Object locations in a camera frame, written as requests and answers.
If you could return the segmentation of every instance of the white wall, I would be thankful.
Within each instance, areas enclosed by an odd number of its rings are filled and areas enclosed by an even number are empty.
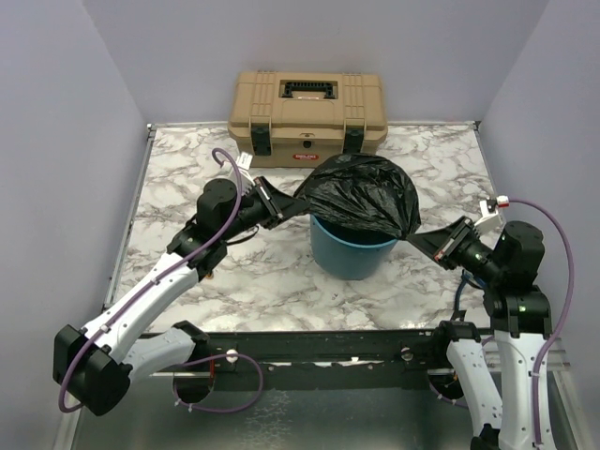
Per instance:
[[[145,143],[78,0],[0,5],[0,448],[51,448],[53,337],[97,314]]]
[[[393,120],[479,120],[548,0],[85,0],[152,122],[225,120],[241,70],[382,74]]]
[[[481,127],[498,190],[554,212],[575,252],[575,300],[563,333],[600,444],[600,2],[551,0]],[[540,284],[558,318],[566,259],[558,234],[525,206],[513,218],[543,225]]]

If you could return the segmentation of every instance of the red label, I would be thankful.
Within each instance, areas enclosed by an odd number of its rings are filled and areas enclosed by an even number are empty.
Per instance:
[[[315,160],[315,159],[319,159],[319,155],[311,155],[309,153],[296,153],[293,156],[293,158],[294,159],[301,159],[301,160],[304,160],[304,161],[312,161],[312,160]]]

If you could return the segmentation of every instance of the blue bucket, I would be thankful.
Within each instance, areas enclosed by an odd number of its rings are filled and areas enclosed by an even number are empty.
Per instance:
[[[380,232],[356,232],[310,216],[310,246],[317,264],[341,279],[375,273],[397,239]]]

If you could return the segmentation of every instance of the cable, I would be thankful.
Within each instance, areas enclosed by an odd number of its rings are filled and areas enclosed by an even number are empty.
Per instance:
[[[123,314],[125,314],[128,311],[128,309],[131,308],[145,293],[147,293],[148,291],[150,291],[150,289],[152,289],[154,286],[156,286],[156,282],[161,281],[163,278],[168,276],[171,272],[178,269],[182,265],[186,264],[190,260],[194,259],[200,253],[202,253],[207,248],[212,246],[219,239],[219,237],[221,237],[227,231],[227,229],[230,227],[233,220],[237,216],[237,212],[239,211],[240,204],[242,202],[242,174],[240,173],[239,168],[237,167],[237,164],[235,163],[235,159],[233,159],[233,157],[229,153],[227,153],[225,150],[223,150],[221,148],[213,149],[213,153],[212,153],[213,159],[217,162],[217,164],[219,166],[222,167],[223,162],[217,158],[217,154],[223,155],[232,164],[233,171],[235,172],[235,182],[236,182],[236,191],[237,192],[236,192],[235,204],[233,205],[232,213],[229,215],[229,217],[227,218],[227,220],[225,221],[223,226],[220,228],[220,230],[218,230],[213,237],[211,237],[208,241],[206,241],[204,244],[202,244],[202,246],[200,248],[197,248],[196,250],[192,251],[184,259],[182,259],[179,262],[176,262],[171,267],[168,267],[163,272],[158,274],[153,281],[149,281],[147,284],[143,285],[139,291],[134,293],[131,296],[131,298],[129,300],[127,300],[127,302],[123,305],[123,307],[121,307],[119,310],[117,310],[111,316],[111,318],[108,321],[106,321],[106,323],[104,323],[104,326],[102,326],[100,329],[98,329],[96,331],[96,333],[93,336],[91,336],[87,340],[87,342],[85,342],[85,344],[83,344],[81,349],[77,352],[77,354],[75,354],[75,357],[69,364],[69,366],[67,368],[67,372],[65,373],[65,378],[63,379],[63,382],[60,385],[60,392],[58,395],[59,396],[58,397],[58,409],[62,413],[73,413],[73,412],[79,410],[83,406],[80,403],[78,405],[68,407],[65,404],[65,396],[67,395],[68,384],[71,381],[71,377],[73,376],[73,372],[75,371],[75,368],[77,367],[79,362],[82,360],[85,353],[92,346],[92,344],[94,344],[94,342],[96,342],[96,340],[103,333],[109,333],[111,331],[111,325],[113,325],[116,321],[118,321],[123,316]]]
[[[571,307],[571,301],[573,300],[573,289],[575,287],[575,263],[573,261],[573,251],[571,250],[571,245],[569,244],[569,239],[566,237],[566,232],[564,232],[564,228],[561,226],[559,221],[554,216],[552,216],[552,214],[550,214],[550,212],[546,208],[544,208],[543,206],[540,206],[539,204],[537,204],[535,202],[529,202],[527,200],[521,200],[521,199],[510,199],[510,203],[527,204],[528,206],[531,206],[532,208],[535,208],[539,212],[544,214],[544,216],[546,216],[552,222],[552,224],[556,227],[556,230],[559,232],[559,235],[561,236],[561,239],[562,239],[562,244],[564,245],[564,250],[566,251],[566,260],[567,260],[568,274],[569,274],[569,279],[568,279],[567,288],[566,288],[566,296],[564,299],[564,305],[562,307],[561,317],[559,318],[559,321],[556,323],[556,328],[554,329],[554,332],[550,335],[550,337],[548,338],[546,343],[540,349],[540,352],[539,352],[539,354],[537,354],[537,357],[535,358],[535,362],[533,363],[532,373],[539,374],[540,367],[542,366],[542,361],[544,360],[546,353],[548,352],[548,350],[550,349],[550,347],[552,346],[554,341],[556,341],[557,337],[563,330],[564,323],[566,322],[566,318],[569,314],[569,309]],[[541,429],[541,424],[540,424],[540,404],[539,404],[539,397],[540,397],[539,381],[540,381],[539,376],[532,377],[533,430],[534,430],[534,434],[535,434],[535,445],[536,446],[539,446],[542,444],[542,429]]]
[[[244,236],[244,237],[242,237],[240,239],[237,239],[235,241],[227,241],[227,247],[237,246],[238,244],[244,244],[245,242],[249,241],[254,236],[256,236],[258,233],[259,233],[259,227],[257,225],[257,226],[254,226],[253,232],[251,234],[249,234],[248,236]]]
[[[460,284],[458,284],[457,291],[454,294],[454,312],[458,313],[460,311],[460,296],[467,285],[467,280],[462,278],[460,280]]]
[[[460,312],[460,296],[462,295],[462,292],[464,291],[465,286],[467,284],[470,286],[473,286],[475,289],[479,289],[479,290],[482,290],[483,286],[486,285],[486,283],[483,280],[481,280],[477,277],[472,277],[469,274],[467,274],[466,271],[463,270],[462,274],[460,275],[460,283],[458,284],[457,291],[454,294],[453,317],[455,317],[455,315],[459,314],[459,312]]]
[[[486,344],[489,344],[489,342],[491,342],[492,340],[494,340],[494,336],[488,336],[486,337],[484,340],[481,341],[481,346],[485,347]]]
[[[459,408],[469,409],[469,407],[466,404],[462,403],[461,401],[452,400],[452,399],[450,399],[448,397],[444,397],[442,394],[440,394],[440,391],[438,391],[435,388],[435,386],[433,385],[432,382],[429,382],[429,389],[431,390],[431,392],[433,392],[436,395],[436,397],[438,398],[438,400],[441,400],[444,403],[448,403],[448,404],[450,404],[452,406],[458,406]]]
[[[205,413],[220,413],[220,414],[239,413],[240,411],[243,411],[246,408],[249,408],[250,406],[252,406],[256,402],[256,400],[259,399],[259,397],[261,396],[261,393],[263,392],[263,371],[261,370],[261,366],[259,365],[259,363],[257,363],[256,360],[250,358],[246,354],[241,354],[241,353],[215,354],[213,356],[208,356],[206,358],[198,359],[196,361],[189,361],[187,363],[180,365],[180,367],[187,368],[189,366],[195,366],[197,364],[207,363],[209,361],[215,361],[216,359],[232,358],[232,357],[238,357],[238,358],[245,359],[245,360],[249,361],[249,363],[251,363],[252,366],[254,366],[254,368],[256,368],[256,371],[259,374],[259,387],[257,388],[256,394],[254,394],[254,397],[252,397],[249,401],[247,401],[243,405],[235,406],[233,408],[225,408],[225,409],[206,408],[205,406],[199,406],[198,403],[186,403],[185,401],[183,401],[179,397],[179,393],[177,392],[176,384],[173,383],[172,392],[175,395],[175,398],[177,399],[177,401],[175,401],[175,406],[182,404],[182,405],[187,406],[190,411],[193,409],[193,410],[197,410],[197,411],[204,411]]]

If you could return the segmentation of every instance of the silver metal floor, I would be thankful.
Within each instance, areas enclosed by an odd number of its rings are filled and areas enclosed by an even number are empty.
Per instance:
[[[103,417],[84,411],[72,450],[464,450],[472,436],[468,411],[429,391],[267,391],[246,411],[209,414],[175,408],[171,384],[151,378]],[[554,381],[549,393],[557,447],[576,450]],[[207,401],[226,407],[249,396],[214,393]]]

